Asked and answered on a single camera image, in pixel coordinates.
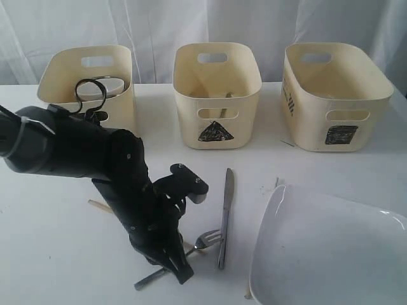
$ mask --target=white curtain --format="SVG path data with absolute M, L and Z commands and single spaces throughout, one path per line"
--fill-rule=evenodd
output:
M 122 44 L 135 83 L 170 83 L 188 43 L 249 46 L 263 81 L 280 81 L 284 48 L 305 41 L 362 48 L 407 92 L 407 0 L 0 0 L 0 84 L 37 84 L 52 56 Z

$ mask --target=white table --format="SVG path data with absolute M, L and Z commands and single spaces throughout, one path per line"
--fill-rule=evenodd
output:
M 407 215 L 407 101 L 396 91 L 371 142 L 352 153 L 291 147 L 280 110 L 280 83 L 263 85 L 252 140 L 229 151 L 183 145 L 171 85 L 136 85 L 138 126 L 150 177 L 182 162 L 210 187 L 201 205 L 188 203 L 180 230 L 193 243 L 220 227 L 226 167 L 236 175 L 226 269 L 217 248 L 190 262 L 195 276 L 179 285 L 165 276 L 142 292 L 133 283 L 156 270 L 136 253 L 121 224 L 89 204 L 102 201 L 89 179 L 20 175 L 0 162 L 0 303 L 247 304 L 249 264 L 276 177 L 322 193 Z M 11 110 L 34 104 L 37 86 L 0 86 Z

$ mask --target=cream plastic bin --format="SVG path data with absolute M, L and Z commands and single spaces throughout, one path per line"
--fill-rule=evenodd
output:
M 103 127 L 124 128 L 136 134 L 132 54 L 125 46 L 92 46 L 73 48 L 56 54 L 48 64 L 39 83 L 38 98 L 58 104 L 69 111 L 78 109 L 76 83 L 84 78 L 111 76 L 124 80 L 124 91 L 108 98 L 101 109 L 107 113 Z M 81 113 L 100 105 L 101 100 L 83 102 Z
M 252 51 L 238 43 L 195 43 L 177 50 L 174 91 L 184 143 L 230 149 L 251 137 L 261 88 Z
M 307 151 L 356 151 L 384 113 L 393 86 L 359 48 L 300 43 L 286 48 L 282 108 Z

